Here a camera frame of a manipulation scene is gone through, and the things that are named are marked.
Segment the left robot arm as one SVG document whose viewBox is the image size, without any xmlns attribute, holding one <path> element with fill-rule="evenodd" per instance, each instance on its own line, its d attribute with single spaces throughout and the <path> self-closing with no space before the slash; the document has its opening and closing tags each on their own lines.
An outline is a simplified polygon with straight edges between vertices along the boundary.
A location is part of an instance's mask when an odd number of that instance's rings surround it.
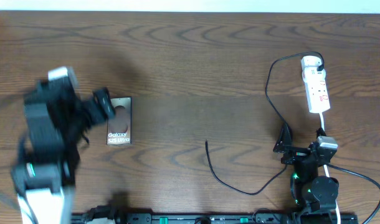
<svg viewBox="0 0 380 224">
<path fill-rule="evenodd" d="M 28 131 L 11 177 L 23 223 L 70 223 L 78 143 L 92 127 L 115 117 L 107 88 L 82 100 L 70 78 L 42 80 L 24 95 Z"/>
</svg>

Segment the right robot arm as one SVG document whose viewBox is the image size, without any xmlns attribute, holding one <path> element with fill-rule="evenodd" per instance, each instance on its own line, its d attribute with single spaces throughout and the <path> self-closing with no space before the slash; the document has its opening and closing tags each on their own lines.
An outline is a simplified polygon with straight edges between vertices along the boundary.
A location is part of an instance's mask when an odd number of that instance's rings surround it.
<svg viewBox="0 0 380 224">
<path fill-rule="evenodd" d="M 329 164 L 337 149 L 335 139 L 328 137 L 322 128 L 308 147 L 293 146 L 292 130 L 283 124 L 273 152 L 283 154 L 282 164 L 294 167 L 290 190 L 303 214 L 328 213 L 336 208 L 339 183 L 333 177 L 319 175 L 318 168 Z"/>
</svg>

